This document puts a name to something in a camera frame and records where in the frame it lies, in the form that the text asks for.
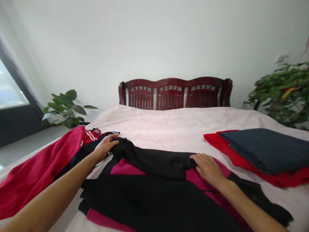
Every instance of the forearm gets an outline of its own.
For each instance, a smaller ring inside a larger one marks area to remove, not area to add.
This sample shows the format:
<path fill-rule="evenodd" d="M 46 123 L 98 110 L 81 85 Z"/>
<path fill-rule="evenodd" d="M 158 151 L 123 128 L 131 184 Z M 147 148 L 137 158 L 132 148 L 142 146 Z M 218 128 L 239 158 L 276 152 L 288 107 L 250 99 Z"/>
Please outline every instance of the forearm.
<path fill-rule="evenodd" d="M 232 181 L 225 181 L 219 192 L 232 204 L 254 232 L 288 231 L 251 201 Z"/>
<path fill-rule="evenodd" d="M 95 164 L 95 156 L 86 157 L 29 202 L 0 231 L 48 231 L 70 204 Z"/>

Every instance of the mattress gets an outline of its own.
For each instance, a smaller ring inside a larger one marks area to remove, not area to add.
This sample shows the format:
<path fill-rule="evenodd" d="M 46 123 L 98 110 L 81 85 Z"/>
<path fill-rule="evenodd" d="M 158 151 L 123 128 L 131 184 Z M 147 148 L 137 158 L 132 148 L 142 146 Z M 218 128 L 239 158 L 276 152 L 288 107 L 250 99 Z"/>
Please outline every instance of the mattress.
<path fill-rule="evenodd" d="M 274 187 L 254 173 L 235 167 L 226 155 L 203 138 L 204 134 L 217 131 L 267 128 L 309 141 L 309 132 L 307 131 L 285 127 L 257 111 L 231 107 L 149 111 L 123 105 L 115 105 L 103 112 L 86 127 L 86 129 L 92 128 L 99 128 L 102 132 L 119 131 L 121 137 L 126 137 L 135 146 L 141 148 L 199 152 L 213 156 L 239 177 L 261 184 L 264 194 L 271 202 L 287 209 L 294 218 L 294 222 L 291 222 L 288 227 L 290 231 L 303 232 L 309 228 L 309 184 L 287 189 Z M 0 181 L 6 178 L 13 167 L 34 156 L 39 150 L 2 169 Z M 96 178 L 111 158 L 111 156 L 108 157 L 87 178 Z M 86 217 L 78 211 L 81 193 L 80 189 L 50 231 L 116 231 L 87 221 Z M 7 220 L 9 219 L 0 221 L 0 226 Z"/>

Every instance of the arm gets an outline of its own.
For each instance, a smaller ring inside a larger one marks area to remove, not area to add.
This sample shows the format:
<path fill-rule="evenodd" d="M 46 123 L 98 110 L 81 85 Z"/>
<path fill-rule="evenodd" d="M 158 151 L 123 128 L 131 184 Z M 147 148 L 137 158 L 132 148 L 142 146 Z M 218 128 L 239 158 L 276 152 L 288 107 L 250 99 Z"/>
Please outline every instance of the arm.
<path fill-rule="evenodd" d="M 49 231 L 95 165 L 119 143 L 112 141 L 112 138 L 117 136 L 117 134 L 107 136 L 91 154 L 30 201 L 0 229 L 0 232 Z"/>
<path fill-rule="evenodd" d="M 233 181 L 228 180 L 212 157 L 206 154 L 196 154 L 190 158 L 195 160 L 196 170 L 201 177 L 232 204 L 254 232 L 288 231 L 251 201 Z"/>

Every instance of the wooden headboard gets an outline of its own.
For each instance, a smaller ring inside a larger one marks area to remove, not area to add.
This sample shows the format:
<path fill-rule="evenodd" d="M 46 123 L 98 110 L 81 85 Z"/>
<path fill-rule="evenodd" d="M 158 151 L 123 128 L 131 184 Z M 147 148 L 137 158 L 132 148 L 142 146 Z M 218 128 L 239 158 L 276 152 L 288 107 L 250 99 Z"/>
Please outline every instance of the wooden headboard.
<path fill-rule="evenodd" d="M 128 103 L 128 106 L 144 110 L 230 106 L 232 80 L 216 77 L 199 77 L 189 81 L 166 78 L 155 82 L 135 79 L 121 82 L 118 91 L 119 104 Z"/>

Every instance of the pile of clothes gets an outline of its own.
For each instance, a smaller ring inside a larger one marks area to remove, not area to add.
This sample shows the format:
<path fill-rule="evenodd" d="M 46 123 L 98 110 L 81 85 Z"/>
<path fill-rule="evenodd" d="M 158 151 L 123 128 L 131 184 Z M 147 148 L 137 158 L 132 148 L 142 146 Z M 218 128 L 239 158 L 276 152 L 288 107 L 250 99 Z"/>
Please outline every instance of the pile of clothes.
<path fill-rule="evenodd" d="M 77 127 L 12 169 L 0 184 L 0 219 L 14 216 L 112 133 L 119 134 Z M 195 152 L 142 149 L 126 138 L 116 139 L 119 143 L 110 150 L 111 161 L 97 179 L 86 179 L 82 185 L 79 210 L 89 221 L 130 232 L 251 231 L 225 197 L 197 173 L 196 163 L 189 158 Z M 293 220 L 286 209 L 268 200 L 259 184 L 239 178 L 215 161 L 275 220 L 283 226 Z"/>
<path fill-rule="evenodd" d="M 232 163 L 279 188 L 309 183 L 309 142 L 268 129 L 219 131 L 204 138 Z"/>

